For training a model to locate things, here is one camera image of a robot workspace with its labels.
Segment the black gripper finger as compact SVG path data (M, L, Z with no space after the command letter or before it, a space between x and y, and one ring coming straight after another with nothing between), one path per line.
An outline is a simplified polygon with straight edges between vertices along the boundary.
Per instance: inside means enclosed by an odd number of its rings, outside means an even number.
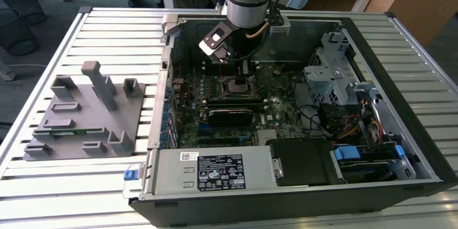
M250 76L250 62L249 61L241 61L238 62L238 74L237 74L237 85L246 84L246 80Z

